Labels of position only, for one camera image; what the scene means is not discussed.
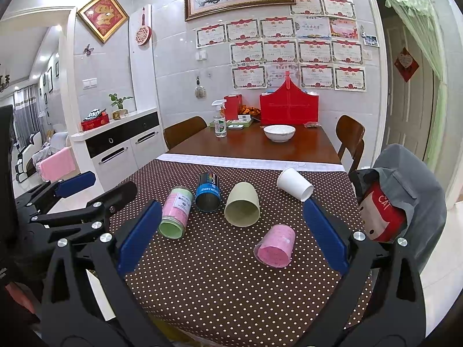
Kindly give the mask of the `pink plastic cup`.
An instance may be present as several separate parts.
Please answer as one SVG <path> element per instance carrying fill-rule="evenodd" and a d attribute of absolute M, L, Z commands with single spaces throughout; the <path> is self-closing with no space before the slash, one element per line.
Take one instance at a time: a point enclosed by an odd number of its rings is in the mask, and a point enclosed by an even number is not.
<path fill-rule="evenodd" d="M 296 233 L 290 226 L 273 225 L 255 246 L 254 256 L 266 266 L 285 268 L 290 265 L 295 239 Z"/>

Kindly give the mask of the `white paper cup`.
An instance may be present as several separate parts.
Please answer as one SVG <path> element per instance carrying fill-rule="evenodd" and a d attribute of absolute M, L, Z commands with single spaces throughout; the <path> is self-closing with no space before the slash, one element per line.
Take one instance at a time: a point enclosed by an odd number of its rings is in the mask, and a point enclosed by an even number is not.
<path fill-rule="evenodd" d="M 280 173 L 277 187 L 301 202 L 307 201 L 314 190 L 314 186 L 294 168 L 287 168 Z"/>

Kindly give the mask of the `beige green cup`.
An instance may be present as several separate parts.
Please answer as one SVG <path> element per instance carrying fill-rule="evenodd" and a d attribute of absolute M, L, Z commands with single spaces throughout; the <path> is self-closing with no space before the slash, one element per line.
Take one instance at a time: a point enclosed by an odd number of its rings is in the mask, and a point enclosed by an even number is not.
<path fill-rule="evenodd" d="M 251 183 L 239 182 L 233 187 L 224 214 L 230 224 L 241 228 L 252 226 L 260 219 L 260 202 Z"/>

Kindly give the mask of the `pink towel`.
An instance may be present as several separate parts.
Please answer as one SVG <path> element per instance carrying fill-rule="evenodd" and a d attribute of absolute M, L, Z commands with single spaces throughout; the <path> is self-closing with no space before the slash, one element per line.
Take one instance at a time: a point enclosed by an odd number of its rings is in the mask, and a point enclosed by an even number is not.
<path fill-rule="evenodd" d="M 41 160 L 37 166 L 38 173 L 44 181 L 56 182 L 78 168 L 71 147 L 64 147 L 48 158 Z"/>

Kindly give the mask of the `pink green lidded jar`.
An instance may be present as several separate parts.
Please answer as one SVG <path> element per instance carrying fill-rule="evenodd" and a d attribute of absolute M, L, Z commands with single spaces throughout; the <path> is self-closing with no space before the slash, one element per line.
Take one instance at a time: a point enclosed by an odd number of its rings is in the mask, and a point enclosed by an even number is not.
<path fill-rule="evenodd" d="M 159 232 L 169 239 L 181 239 L 187 228 L 193 194 L 186 187 L 174 187 L 162 207 Z"/>

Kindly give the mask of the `small potted plant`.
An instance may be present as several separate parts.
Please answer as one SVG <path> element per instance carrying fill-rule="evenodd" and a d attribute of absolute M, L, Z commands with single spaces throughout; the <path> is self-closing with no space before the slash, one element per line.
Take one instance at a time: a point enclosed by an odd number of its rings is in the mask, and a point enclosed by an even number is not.
<path fill-rule="evenodd" d="M 117 93 L 110 93 L 108 95 L 111 101 L 112 107 L 115 110 L 112 112 L 112 117 L 114 120 L 120 120 L 128 114 L 128 110 L 124 107 L 124 102 L 132 99 L 132 96 L 123 96 L 119 97 Z"/>

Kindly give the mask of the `left wooden chair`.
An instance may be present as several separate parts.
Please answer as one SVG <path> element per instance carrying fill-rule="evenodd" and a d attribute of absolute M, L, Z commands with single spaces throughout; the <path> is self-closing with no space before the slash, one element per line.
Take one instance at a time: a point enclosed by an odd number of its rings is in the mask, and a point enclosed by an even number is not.
<path fill-rule="evenodd" d="M 163 135 L 167 149 L 172 149 L 206 127 L 205 120 L 202 117 L 195 116 L 165 128 Z"/>

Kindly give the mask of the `wooden chair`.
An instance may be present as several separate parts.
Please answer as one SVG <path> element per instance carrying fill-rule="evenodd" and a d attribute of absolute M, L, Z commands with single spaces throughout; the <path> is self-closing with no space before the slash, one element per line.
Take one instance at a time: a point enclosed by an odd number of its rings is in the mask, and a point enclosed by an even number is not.
<path fill-rule="evenodd" d="M 206 127 L 205 120 L 202 117 L 195 116 L 165 128 L 163 135 L 167 149 L 172 149 Z"/>
<path fill-rule="evenodd" d="M 342 160 L 346 150 L 350 153 L 352 164 L 348 172 L 355 171 L 359 166 L 364 151 L 364 134 L 364 126 L 348 115 L 342 115 L 337 121 L 336 135 L 341 142 L 337 156 Z"/>

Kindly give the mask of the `brown polka dot tablecloth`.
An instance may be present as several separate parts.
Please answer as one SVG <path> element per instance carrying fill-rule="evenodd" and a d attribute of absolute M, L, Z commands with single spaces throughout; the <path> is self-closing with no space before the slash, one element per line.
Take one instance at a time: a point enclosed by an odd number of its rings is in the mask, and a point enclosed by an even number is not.
<path fill-rule="evenodd" d="M 218 177 L 223 199 L 237 183 L 252 184 L 260 219 L 240 228 L 222 210 L 193 208 L 184 236 L 171 240 L 155 235 L 126 282 L 170 338 L 185 332 L 216 346 L 293 346 L 340 276 L 306 227 L 301 202 L 277 187 L 278 171 L 154 160 L 130 177 L 137 196 L 111 218 L 110 229 L 138 216 L 149 201 L 166 201 L 173 187 L 195 190 L 206 172 Z M 290 265 L 282 269 L 262 264 L 253 253 L 277 224 L 296 234 Z"/>

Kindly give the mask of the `grey jacket on chair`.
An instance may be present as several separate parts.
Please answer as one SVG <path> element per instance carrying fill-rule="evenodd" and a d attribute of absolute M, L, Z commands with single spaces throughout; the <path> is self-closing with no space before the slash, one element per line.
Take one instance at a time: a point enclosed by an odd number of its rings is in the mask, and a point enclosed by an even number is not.
<path fill-rule="evenodd" d="M 359 208 L 371 185 L 379 182 L 391 204 L 405 211 L 407 224 L 395 239 L 407 240 L 421 272 L 447 220 L 445 192 L 434 174 L 406 147 L 395 143 L 381 152 L 373 167 L 352 171 L 349 179 Z"/>

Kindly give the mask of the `right wooden chair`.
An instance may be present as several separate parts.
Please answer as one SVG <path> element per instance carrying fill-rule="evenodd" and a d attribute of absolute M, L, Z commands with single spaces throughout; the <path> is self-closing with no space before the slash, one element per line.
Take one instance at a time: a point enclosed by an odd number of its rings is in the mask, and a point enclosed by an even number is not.
<path fill-rule="evenodd" d="M 359 166 L 364 151 L 364 134 L 364 126 L 348 115 L 342 115 L 337 121 L 336 135 L 341 142 L 337 156 L 342 160 L 346 150 L 350 153 L 352 164 L 348 172 L 355 171 Z"/>

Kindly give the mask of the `clear spray bottle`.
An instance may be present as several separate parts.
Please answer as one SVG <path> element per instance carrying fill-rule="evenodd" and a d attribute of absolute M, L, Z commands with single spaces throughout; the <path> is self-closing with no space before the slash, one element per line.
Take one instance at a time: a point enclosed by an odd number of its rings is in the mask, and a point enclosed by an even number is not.
<path fill-rule="evenodd" d="M 215 109 L 214 115 L 214 133 L 217 138 L 227 136 L 227 120 L 223 109 L 225 109 L 225 99 L 218 99 L 212 102 L 212 107 Z"/>

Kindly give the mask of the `red diamond framed picture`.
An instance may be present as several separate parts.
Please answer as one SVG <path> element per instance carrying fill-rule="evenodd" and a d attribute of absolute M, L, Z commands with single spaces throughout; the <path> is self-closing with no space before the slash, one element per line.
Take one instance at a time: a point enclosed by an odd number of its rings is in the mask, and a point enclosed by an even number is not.
<path fill-rule="evenodd" d="M 118 0 L 91 0 L 78 10 L 78 16 L 103 44 L 129 18 Z"/>

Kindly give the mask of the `green curtain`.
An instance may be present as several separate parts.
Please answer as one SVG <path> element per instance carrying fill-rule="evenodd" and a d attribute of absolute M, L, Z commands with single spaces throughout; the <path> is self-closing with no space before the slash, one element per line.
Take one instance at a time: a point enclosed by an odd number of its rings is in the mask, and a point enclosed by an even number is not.
<path fill-rule="evenodd" d="M 387 108 L 382 144 L 399 143 L 435 170 L 447 108 L 443 35 L 432 0 L 374 0 L 385 39 Z M 405 82 L 394 62 L 405 47 L 419 68 Z"/>

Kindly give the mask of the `round red wall ornament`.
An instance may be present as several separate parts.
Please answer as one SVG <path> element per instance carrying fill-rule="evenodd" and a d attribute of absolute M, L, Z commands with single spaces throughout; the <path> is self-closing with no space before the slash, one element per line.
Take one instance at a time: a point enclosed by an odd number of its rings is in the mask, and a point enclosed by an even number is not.
<path fill-rule="evenodd" d="M 151 38 L 151 27 L 148 25 L 148 13 L 144 7 L 141 13 L 141 25 L 135 35 L 135 42 L 139 45 L 146 45 Z"/>

